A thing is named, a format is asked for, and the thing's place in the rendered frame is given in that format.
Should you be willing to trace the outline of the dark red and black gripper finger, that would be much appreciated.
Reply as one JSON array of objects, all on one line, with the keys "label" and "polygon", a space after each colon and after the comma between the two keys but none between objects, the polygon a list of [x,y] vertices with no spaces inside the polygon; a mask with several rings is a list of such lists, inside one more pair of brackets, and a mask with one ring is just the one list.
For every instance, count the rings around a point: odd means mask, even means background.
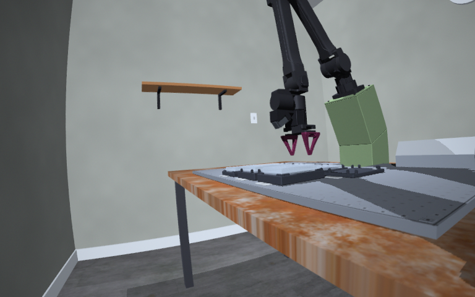
[{"label": "dark red and black gripper finger", "polygon": [[[290,155],[294,155],[295,153],[295,149],[296,149],[296,144],[297,144],[297,138],[298,136],[281,136],[281,139],[282,141],[284,142],[285,146],[287,147],[288,149],[288,152]],[[291,148],[288,144],[288,139],[292,139],[293,140],[293,147],[292,147],[292,151],[291,151]]]},{"label": "dark red and black gripper finger", "polygon": [[[313,149],[320,136],[320,133],[319,132],[302,132],[301,135],[304,141],[304,145],[306,147],[307,154],[312,155]],[[309,137],[313,137],[312,145],[310,148],[309,148]]]}]

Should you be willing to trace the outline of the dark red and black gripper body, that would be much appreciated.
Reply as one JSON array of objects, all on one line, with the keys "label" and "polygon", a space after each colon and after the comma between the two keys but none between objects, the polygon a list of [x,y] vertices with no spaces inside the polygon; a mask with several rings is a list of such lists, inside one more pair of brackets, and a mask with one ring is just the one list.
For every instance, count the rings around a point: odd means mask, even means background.
[{"label": "dark red and black gripper body", "polygon": [[[302,110],[302,111],[304,111],[304,110]],[[291,127],[283,128],[284,132],[292,131],[292,134],[285,134],[285,135],[286,136],[298,136],[298,135],[301,135],[301,132],[315,132],[313,130],[309,130],[309,129],[315,129],[315,125],[307,124],[306,111],[304,111],[304,118],[305,118],[305,124],[300,124],[300,125],[297,125],[297,126],[291,126]]]}]

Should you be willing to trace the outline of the grey button panel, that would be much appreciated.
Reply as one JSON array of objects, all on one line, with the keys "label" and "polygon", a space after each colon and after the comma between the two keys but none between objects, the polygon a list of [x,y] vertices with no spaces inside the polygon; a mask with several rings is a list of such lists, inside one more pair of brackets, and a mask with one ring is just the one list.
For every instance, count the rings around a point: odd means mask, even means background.
[{"label": "grey button panel", "polygon": [[396,167],[475,169],[475,137],[398,142]]}]

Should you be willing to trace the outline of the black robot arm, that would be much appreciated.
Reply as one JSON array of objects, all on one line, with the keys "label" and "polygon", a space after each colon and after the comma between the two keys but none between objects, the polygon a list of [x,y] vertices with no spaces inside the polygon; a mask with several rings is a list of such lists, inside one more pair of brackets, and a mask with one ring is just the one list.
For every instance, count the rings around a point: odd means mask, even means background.
[{"label": "black robot arm", "polygon": [[[291,127],[305,124],[306,99],[301,94],[308,92],[309,80],[299,54],[290,4],[317,48],[322,75],[326,78],[335,77],[337,94],[332,96],[333,99],[355,94],[365,88],[364,84],[357,86],[356,80],[353,80],[348,55],[330,41],[308,0],[267,0],[275,16],[285,86],[285,89],[271,93],[270,107],[274,111],[270,112],[270,122],[275,129],[284,125]],[[332,55],[334,57],[329,59]]]}]

